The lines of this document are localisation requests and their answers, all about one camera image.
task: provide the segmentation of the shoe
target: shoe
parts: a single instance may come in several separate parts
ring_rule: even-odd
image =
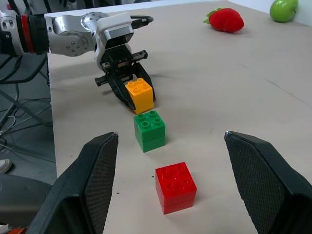
[[[12,161],[9,159],[0,160],[0,174],[6,173],[12,166]]]

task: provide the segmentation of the black metal part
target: black metal part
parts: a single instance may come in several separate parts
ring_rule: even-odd
[[[98,136],[55,181],[27,234],[102,234],[111,201],[118,135]]]
[[[10,55],[13,57],[18,56],[15,52],[15,49],[12,43],[11,33],[2,31],[1,27],[0,27],[0,54]]]
[[[153,89],[153,100],[156,100],[152,80],[142,65],[138,62],[147,58],[145,50],[131,54],[126,45],[120,45],[105,51],[101,60],[101,66],[105,75],[95,78],[97,86],[109,83],[114,94],[126,106],[135,110],[136,107],[125,85],[126,81],[137,78],[144,79]]]
[[[28,228],[52,185],[16,175],[0,174],[0,222]]]
[[[20,11],[18,7],[16,6],[16,3],[14,0],[7,0],[12,8],[13,11],[15,11],[18,15],[20,15]]]
[[[28,16],[29,31],[37,55],[49,52],[49,37],[44,17]]]
[[[259,234],[310,234],[312,186],[268,142],[226,132],[238,191]]]

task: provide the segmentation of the table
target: table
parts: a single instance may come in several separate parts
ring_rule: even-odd
[[[202,23],[219,6],[242,15],[237,34]],[[312,182],[312,29],[280,24],[265,13],[226,1],[140,9],[155,21],[136,30],[130,46],[145,49],[142,65],[167,125],[167,145],[143,153],[134,114],[108,85],[89,52],[76,58],[49,54],[57,173],[92,138],[119,133],[116,176],[106,234],[255,234],[241,200],[223,139],[226,130],[271,142]],[[155,168],[185,161],[197,185],[192,208],[163,215]]]

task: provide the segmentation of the red strawberry toy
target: red strawberry toy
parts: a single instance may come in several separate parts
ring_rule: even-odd
[[[210,12],[207,17],[204,23],[210,24],[218,31],[234,33],[244,27],[240,14],[231,8],[218,8]]]

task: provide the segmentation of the lego block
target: lego block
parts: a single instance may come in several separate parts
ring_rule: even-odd
[[[166,207],[161,207],[162,208],[162,212],[164,213],[164,215],[172,213],[172,212],[176,212],[176,211],[180,211],[180,210],[184,210],[186,208],[190,208],[192,207],[194,204],[194,200],[188,200],[185,202],[180,202],[178,204],[174,204],[171,206],[166,206]]]
[[[141,146],[141,149],[143,152],[147,152],[156,148],[159,148],[161,146],[164,146],[166,144],[166,137],[157,138],[154,140],[150,140],[147,142],[139,142],[139,145]]]
[[[184,207],[178,204],[190,204],[194,201],[197,187],[185,162],[157,168],[155,178],[157,195],[164,213],[166,207],[173,207],[172,210],[175,210]]]
[[[166,135],[166,125],[156,111],[134,116],[134,124],[136,139],[140,145]]]
[[[136,114],[154,107],[153,89],[145,80],[138,78],[136,81],[130,81],[126,84],[126,88],[136,106],[134,110]]]

